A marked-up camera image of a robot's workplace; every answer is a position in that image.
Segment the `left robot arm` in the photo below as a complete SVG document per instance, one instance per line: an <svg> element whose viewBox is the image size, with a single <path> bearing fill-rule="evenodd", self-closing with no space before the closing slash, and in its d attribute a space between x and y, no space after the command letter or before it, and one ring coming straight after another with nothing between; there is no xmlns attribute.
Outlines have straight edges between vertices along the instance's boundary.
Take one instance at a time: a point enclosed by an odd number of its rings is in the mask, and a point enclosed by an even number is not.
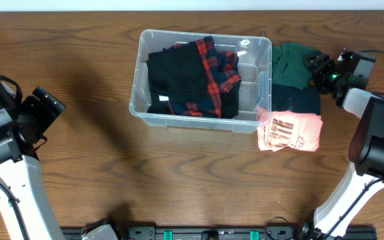
<svg viewBox="0 0 384 240"><path fill-rule="evenodd" d="M11 239L63 239L37 156L45 131L65 105L42 87L24 97L0 75L0 212Z"/></svg>

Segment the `black garment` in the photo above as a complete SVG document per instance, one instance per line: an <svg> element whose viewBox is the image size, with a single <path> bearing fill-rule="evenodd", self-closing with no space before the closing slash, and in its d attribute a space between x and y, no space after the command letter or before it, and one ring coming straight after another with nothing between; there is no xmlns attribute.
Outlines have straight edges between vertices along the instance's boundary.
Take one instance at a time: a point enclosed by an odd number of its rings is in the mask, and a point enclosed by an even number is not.
<svg viewBox="0 0 384 240"><path fill-rule="evenodd" d="M186 103L207 96L207 76L194 42L150 53L146 64L149 90L156 99Z"/></svg>

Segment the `red navy plaid garment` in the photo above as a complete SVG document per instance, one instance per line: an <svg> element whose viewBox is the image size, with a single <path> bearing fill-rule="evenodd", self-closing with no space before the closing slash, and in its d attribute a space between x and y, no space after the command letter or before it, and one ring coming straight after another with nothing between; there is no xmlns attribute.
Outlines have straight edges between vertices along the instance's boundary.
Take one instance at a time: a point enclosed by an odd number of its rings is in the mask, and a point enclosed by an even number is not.
<svg viewBox="0 0 384 240"><path fill-rule="evenodd" d="M233 85L241 82L238 70L239 58L231 51L217 51L212 36L194 42L203 61L207 76L207 96L211 96L216 107L221 106L220 93L229 92Z"/></svg>

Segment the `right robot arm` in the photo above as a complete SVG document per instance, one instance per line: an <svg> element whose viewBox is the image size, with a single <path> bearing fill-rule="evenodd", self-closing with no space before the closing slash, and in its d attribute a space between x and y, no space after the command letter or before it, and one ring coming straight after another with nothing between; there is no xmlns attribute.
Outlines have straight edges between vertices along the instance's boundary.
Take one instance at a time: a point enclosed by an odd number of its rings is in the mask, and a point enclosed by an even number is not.
<svg viewBox="0 0 384 240"><path fill-rule="evenodd" d="M296 239L376 239L374 227L352 227L363 206L384 188L384 93L367 91L376 50L344 50L337 60L327 54L303 61L323 94L359 118L349 146L349 166L328 200L296 230Z"/></svg>

